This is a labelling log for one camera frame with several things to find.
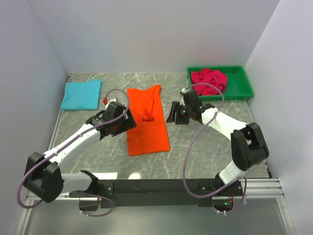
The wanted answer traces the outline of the orange t shirt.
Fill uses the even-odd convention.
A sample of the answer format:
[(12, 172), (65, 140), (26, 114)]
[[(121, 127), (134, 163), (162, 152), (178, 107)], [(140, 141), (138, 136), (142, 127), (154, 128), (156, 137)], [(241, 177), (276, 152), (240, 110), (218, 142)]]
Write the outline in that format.
[(170, 151), (161, 90), (159, 84), (146, 90), (127, 89), (130, 111), (136, 122), (136, 127), (127, 131), (130, 156)]

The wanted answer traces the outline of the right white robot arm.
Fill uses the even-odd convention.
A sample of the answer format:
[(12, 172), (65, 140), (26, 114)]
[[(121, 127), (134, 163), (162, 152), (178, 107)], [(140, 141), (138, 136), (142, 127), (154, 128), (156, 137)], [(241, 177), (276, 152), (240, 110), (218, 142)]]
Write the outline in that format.
[(182, 99), (180, 102), (172, 103), (167, 123), (188, 125), (189, 120), (199, 122), (202, 127), (192, 138), (185, 154), (183, 168), (186, 170), (188, 156), (191, 148), (206, 128), (211, 127), (224, 135), (231, 145), (231, 162), (217, 174), (215, 182), (215, 190), (205, 195), (197, 195), (193, 193), (187, 185), (187, 180), (183, 177), (183, 185), (187, 193), (197, 199), (204, 199), (215, 194), (226, 195), (232, 189), (232, 184), (244, 177), (246, 172), (254, 165), (257, 165), (269, 157), (269, 150), (264, 139), (260, 126), (253, 123), (245, 123), (236, 120), (220, 111), (219, 107), (215, 107), (209, 103), (203, 104), (195, 90), (188, 91), (182, 89), (180, 94)]

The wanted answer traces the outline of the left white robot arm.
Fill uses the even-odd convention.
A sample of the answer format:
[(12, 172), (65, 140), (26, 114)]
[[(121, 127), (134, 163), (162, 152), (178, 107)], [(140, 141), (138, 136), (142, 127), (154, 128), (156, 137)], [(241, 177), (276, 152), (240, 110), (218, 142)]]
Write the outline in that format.
[(55, 148), (28, 157), (22, 185), (46, 203), (60, 194), (81, 191), (85, 196), (99, 195), (98, 178), (86, 171), (64, 173), (74, 158), (107, 136), (116, 136), (136, 127), (129, 108), (111, 101), (105, 110), (90, 117), (82, 127)]

